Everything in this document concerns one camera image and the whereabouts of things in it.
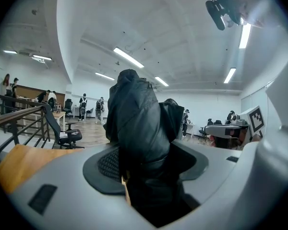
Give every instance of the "black jacket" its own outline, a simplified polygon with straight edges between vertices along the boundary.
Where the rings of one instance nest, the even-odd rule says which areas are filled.
[[[177,137],[183,107],[158,103],[151,84],[128,69],[110,88],[108,110],[106,136],[120,143],[127,169],[158,177],[170,142]]]
[[[158,103],[151,84],[134,70],[122,71],[110,88],[106,136],[120,144],[120,170],[130,172],[132,206],[157,227],[169,223],[180,201],[182,185],[169,172],[168,153],[183,110],[175,101]]]

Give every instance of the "metal railing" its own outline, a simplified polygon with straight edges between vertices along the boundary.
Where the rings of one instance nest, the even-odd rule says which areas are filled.
[[[40,136],[40,138],[36,141],[34,144],[34,147],[36,147],[40,141],[43,139],[43,144],[41,148],[44,147],[47,140],[50,141],[50,134],[49,134],[49,125],[46,120],[44,120],[44,104],[41,103],[35,103],[35,102],[29,102],[24,100],[19,100],[15,98],[11,98],[8,96],[0,95],[0,99],[2,100],[2,103],[0,103],[1,106],[1,112],[0,112],[0,128],[3,128],[4,132],[10,131],[12,133],[12,136],[9,137],[6,141],[4,141],[0,145],[0,153],[3,151],[4,148],[6,148],[12,141],[14,141],[15,145],[19,144],[19,135],[26,134],[30,135],[26,141],[23,143],[23,145],[27,145],[34,136]],[[19,110],[16,108],[11,108],[10,106],[6,105],[8,102],[19,102],[23,104],[30,105],[32,107]],[[35,115],[36,119],[27,118],[29,115]],[[30,124],[18,124],[18,120],[27,120],[31,121]],[[29,128],[34,129],[34,132],[29,133],[25,132]]]

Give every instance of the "chair armrest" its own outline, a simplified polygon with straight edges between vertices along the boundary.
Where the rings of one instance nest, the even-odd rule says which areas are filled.
[[[66,134],[71,134],[73,132],[78,132],[78,130],[77,129],[71,129],[71,130],[65,131]]]
[[[78,123],[78,122],[65,122],[65,125],[74,125],[76,123]]]
[[[67,123],[65,123],[65,125],[68,125],[68,129],[67,129],[67,131],[68,130],[71,130],[72,128],[71,128],[71,126],[73,125],[73,124],[75,124],[75,123],[77,123],[77,122],[67,122]]]

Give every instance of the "fluorescent light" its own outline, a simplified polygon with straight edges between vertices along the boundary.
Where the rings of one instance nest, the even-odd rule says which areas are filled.
[[[106,79],[114,80],[113,78],[110,78],[110,77],[108,77],[108,76],[106,76],[106,75],[102,75],[102,74],[100,74],[100,73],[98,73],[98,72],[95,72],[95,74],[98,75],[98,76],[104,77],[104,78],[106,78]]]
[[[236,68],[231,68],[224,83],[228,83],[236,71]]]
[[[241,35],[241,41],[239,48],[246,48],[246,45],[248,44],[249,36],[251,32],[251,24],[246,24],[243,26],[242,29],[242,35]]]
[[[160,83],[162,83],[164,86],[168,86],[168,84],[166,82],[164,82],[161,78],[159,77],[155,77],[155,79],[157,79]]]
[[[10,51],[10,50],[4,50],[5,53],[9,53],[9,54],[17,54],[16,51]]]
[[[132,62],[133,64],[135,64],[137,67],[139,67],[139,68],[144,67],[140,62],[136,61],[134,58],[132,58],[130,55],[127,55],[124,51],[120,50],[119,48],[116,47],[114,49],[114,52],[119,54],[120,56],[123,56],[125,59],[127,59],[130,62]]]
[[[45,56],[33,55],[33,57],[40,58],[40,59],[52,60],[51,58],[49,58],[49,57],[45,57]]]

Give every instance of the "black slot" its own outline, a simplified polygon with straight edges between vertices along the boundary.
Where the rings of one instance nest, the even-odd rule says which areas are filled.
[[[37,213],[43,215],[57,188],[49,184],[42,185],[28,205]]]
[[[232,161],[232,162],[236,163],[236,162],[238,161],[238,159],[239,159],[239,158],[237,158],[237,157],[230,156],[230,157],[228,157],[226,160]]]

